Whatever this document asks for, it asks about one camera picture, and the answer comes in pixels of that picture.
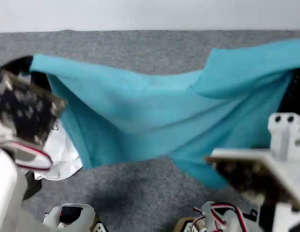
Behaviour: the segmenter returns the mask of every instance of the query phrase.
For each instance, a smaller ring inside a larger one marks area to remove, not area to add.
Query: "teal cloth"
[[[68,102],[63,126],[85,168],[162,155],[205,185],[225,184],[203,157],[215,147],[268,146],[276,112],[300,67],[300,39],[235,50],[214,49],[203,70],[145,75],[35,55]]]

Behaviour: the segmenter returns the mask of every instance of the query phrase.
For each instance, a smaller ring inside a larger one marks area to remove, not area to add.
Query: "cable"
[[[35,167],[35,166],[24,165],[24,164],[18,163],[15,160],[16,165],[18,167],[20,167],[20,168],[31,169],[31,170],[34,170],[34,171],[47,172],[53,166],[52,159],[51,159],[51,157],[47,153],[45,153],[43,151],[40,151],[40,150],[37,150],[37,149],[35,149],[35,148],[31,147],[31,146],[23,145],[23,144],[20,144],[18,142],[15,142],[15,141],[5,141],[5,142],[0,143],[0,148],[6,148],[6,149],[14,148],[14,149],[18,149],[18,150],[24,151],[26,153],[32,154],[35,157],[41,157],[43,159],[46,159],[46,161],[49,163],[49,167],[44,168],[44,167],[37,167],[37,166]]]
[[[192,225],[190,226],[189,232],[192,232],[193,230],[193,226],[195,225],[195,223],[201,219],[204,219],[206,216],[205,215],[201,215],[200,217],[196,218],[195,220],[193,220]]]
[[[240,226],[241,226],[241,229],[243,232],[248,232],[248,229],[245,225],[245,220],[244,220],[244,217],[243,217],[243,214],[240,210],[240,208],[234,206],[233,204],[230,204],[230,203],[213,203],[211,205],[211,214],[214,216],[214,218],[220,222],[221,224],[225,225],[226,222],[223,221],[214,211],[214,209],[216,208],[228,208],[228,209],[232,209],[234,210],[234,212],[236,213],[237,217],[238,217],[238,220],[239,220],[239,223],[240,223]]]

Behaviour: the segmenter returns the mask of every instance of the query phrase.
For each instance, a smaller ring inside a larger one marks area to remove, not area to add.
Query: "white wire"
[[[47,167],[37,167],[37,166],[30,166],[28,164],[26,164],[27,161],[25,160],[21,160],[21,162],[18,162],[17,160],[15,160],[17,166],[21,167],[21,168],[25,168],[25,169],[32,169],[32,170],[35,170],[35,171],[49,171],[52,166],[53,166],[53,162],[50,158],[50,156],[42,151],[39,151],[33,147],[30,147],[28,145],[22,145],[22,144],[19,144],[18,142],[15,142],[15,141],[6,141],[6,142],[2,142],[0,143],[0,147],[1,148],[6,148],[6,149],[17,149],[17,150],[21,150],[21,151],[24,151],[28,154],[32,154],[35,159],[34,160],[37,160],[37,158],[42,158],[43,160],[46,160],[46,163],[48,163],[48,166]]]

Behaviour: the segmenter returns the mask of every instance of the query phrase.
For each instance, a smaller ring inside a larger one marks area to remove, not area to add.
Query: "red wire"
[[[236,207],[236,206],[234,206],[233,204],[230,204],[230,203],[213,203],[212,205],[211,205],[211,207],[216,207],[216,206],[225,206],[225,207],[227,207],[227,208],[230,208],[230,207],[232,207],[234,210],[235,210],[235,213],[236,213],[236,215],[237,215],[237,217],[238,217],[238,220],[239,220],[239,223],[240,223],[240,226],[241,226],[241,229],[242,229],[242,231],[243,232],[248,232],[247,231],[247,229],[246,229],[246,226],[245,226],[245,223],[244,223],[244,221],[243,221],[243,216],[242,216],[242,213],[241,213],[241,211],[240,211],[240,209],[238,208],[238,207]],[[214,212],[214,210],[213,209],[211,209],[211,214],[214,216],[214,214],[215,214],[215,212]]]
[[[219,222],[221,223],[222,225],[226,225],[226,222],[223,221],[215,212],[213,209],[210,209],[210,212],[212,214],[212,216]]]
[[[31,146],[23,145],[23,144],[20,144],[20,143],[17,143],[17,142],[13,142],[13,143],[15,143],[15,144],[17,144],[19,146],[23,146],[23,147],[25,147],[27,149],[33,150],[35,152],[38,152],[40,155],[42,155],[45,158],[47,158],[49,160],[49,162],[50,162],[50,167],[48,167],[48,168],[37,168],[37,167],[31,167],[31,166],[27,166],[27,165],[23,165],[23,164],[18,164],[17,163],[18,167],[25,168],[25,169],[31,169],[31,170],[34,170],[34,171],[42,171],[42,172],[49,171],[52,168],[53,161],[52,161],[51,157],[47,153],[44,153],[43,151],[37,150],[37,149],[35,149],[35,148],[31,147]]]
[[[198,213],[200,213],[200,216],[203,215],[203,212],[200,209],[194,207],[193,210],[196,211],[196,212],[198,212]]]

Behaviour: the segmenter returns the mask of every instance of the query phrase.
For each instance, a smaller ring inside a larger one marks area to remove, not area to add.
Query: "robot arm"
[[[300,116],[272,114],[268,129],[270,149],[215,149],[206,160],[239,193],[260,206],[256,223],[245,219],[247,230],[300,232]],[[202,209],[211,213],[207,203]],[[222,216],[226,224],[220,224],[220,230],[245,231],[234,212]],[[213,227],[216,221],[210,215],[205,227]]]

